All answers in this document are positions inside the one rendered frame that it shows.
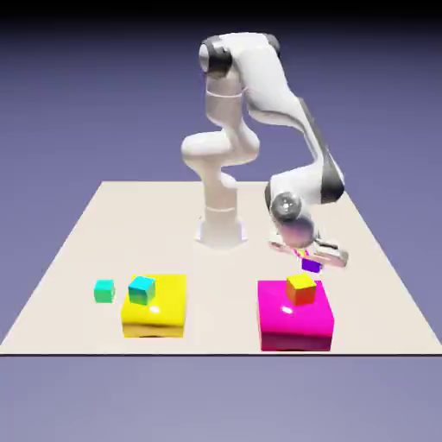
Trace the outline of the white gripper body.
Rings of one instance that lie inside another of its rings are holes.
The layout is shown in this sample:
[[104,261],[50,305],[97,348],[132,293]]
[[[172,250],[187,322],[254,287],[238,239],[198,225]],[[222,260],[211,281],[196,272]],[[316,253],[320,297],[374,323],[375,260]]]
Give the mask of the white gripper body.
[[299,259],[308,259],[315,261],[321,265],[329,265],[338,268],[345,268],[348,262],[348,253],[338,248],[335,244],[324,242],[313,242],[306,249],[295,249],[282,240],[274,239],[269,240],[268,244],[273,249],[287,253],[289,255],[295,255]]

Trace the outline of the small orange cube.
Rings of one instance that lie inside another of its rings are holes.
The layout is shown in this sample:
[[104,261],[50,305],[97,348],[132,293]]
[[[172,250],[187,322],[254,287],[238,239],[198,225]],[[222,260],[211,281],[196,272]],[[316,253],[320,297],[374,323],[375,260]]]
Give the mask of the small orange cube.
[[286,295],[295,306],[312,304],[316,287],[316,282],[309,275],[291,275],[286,280]]

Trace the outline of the small cyan cube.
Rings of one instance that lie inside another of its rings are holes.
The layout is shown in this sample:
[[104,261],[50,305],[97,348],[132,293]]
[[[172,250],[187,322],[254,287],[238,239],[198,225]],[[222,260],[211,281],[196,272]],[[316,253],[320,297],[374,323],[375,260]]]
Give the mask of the small cyan cube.
[[129,284],[128,290],[131,303],[146,306],[155,297],[155,278],[137,276]]

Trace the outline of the small green cube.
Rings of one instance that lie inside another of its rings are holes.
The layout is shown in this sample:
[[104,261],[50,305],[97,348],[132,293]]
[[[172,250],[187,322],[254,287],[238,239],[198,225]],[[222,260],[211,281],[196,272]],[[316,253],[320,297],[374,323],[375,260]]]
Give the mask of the small green cube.
[[94,299],[97,303],[112,303],[115,292],[113,280],[97,280],[93,289]]

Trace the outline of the large magenta box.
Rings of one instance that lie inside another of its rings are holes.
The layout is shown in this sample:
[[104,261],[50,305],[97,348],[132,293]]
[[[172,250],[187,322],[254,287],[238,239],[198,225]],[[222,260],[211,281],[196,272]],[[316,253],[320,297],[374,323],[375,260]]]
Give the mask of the large magenta box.
[[323,284],[316,281],[315,300],[295,306],[285,281],[258,281],[257,305],[261,350],[329,351],[334,316]]

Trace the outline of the large yellow box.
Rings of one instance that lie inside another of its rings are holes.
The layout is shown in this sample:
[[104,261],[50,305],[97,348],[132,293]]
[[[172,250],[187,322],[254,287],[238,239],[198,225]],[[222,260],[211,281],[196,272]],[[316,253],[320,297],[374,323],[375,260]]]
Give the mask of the large yellow box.
[[127,292],[121,309],[126,338],[182,338],[186,321],[186,275],[133,275],[155,281],[155,295],[147,304],[132,302]]

